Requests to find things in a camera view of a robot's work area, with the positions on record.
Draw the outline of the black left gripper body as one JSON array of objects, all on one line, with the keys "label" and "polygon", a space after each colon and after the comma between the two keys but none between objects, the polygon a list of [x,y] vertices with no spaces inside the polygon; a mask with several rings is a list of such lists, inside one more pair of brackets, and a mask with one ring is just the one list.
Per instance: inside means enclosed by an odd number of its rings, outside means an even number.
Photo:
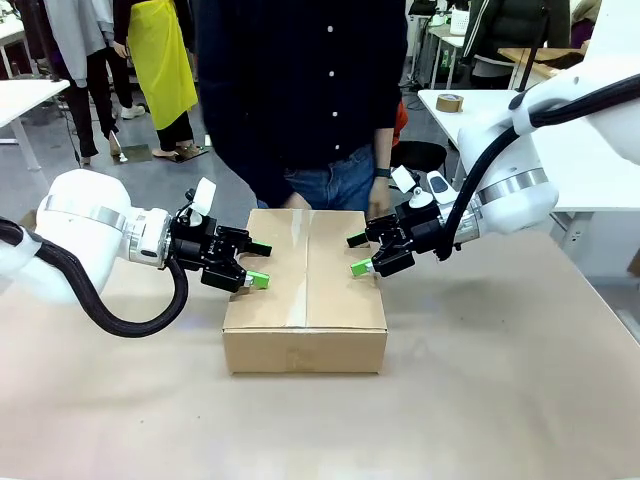
[{"label": "black left gripper body", "polygon": [[210,216],[205,216],[196,226],[175,217],[170,225],[169,262],[183,270],[210,273],[214,261],[210,250],[216,227],[217,220]]}]

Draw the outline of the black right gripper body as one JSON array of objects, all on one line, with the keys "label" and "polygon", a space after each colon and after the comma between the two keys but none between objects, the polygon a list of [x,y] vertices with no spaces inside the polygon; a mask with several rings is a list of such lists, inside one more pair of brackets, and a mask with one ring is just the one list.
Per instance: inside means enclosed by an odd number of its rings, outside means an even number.
[{"label": "black right gripper body", "polygon": [[443,236],[440,222],[440,208],[436,202],[413,208],[403,202],[395,208],[399,225],[407,239],[411,240],[411,250],[423,254],[436,249]]}]

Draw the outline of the person's left hand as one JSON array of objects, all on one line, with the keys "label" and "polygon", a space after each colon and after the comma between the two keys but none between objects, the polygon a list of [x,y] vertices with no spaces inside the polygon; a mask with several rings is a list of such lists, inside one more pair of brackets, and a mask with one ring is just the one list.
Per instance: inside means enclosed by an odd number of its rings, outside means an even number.
[{"label": "person's left hand", "polygon": [[391,198],[389,179],[376,177],[369,194],[367,219],[373,220],[384,217],[390,213]]}]

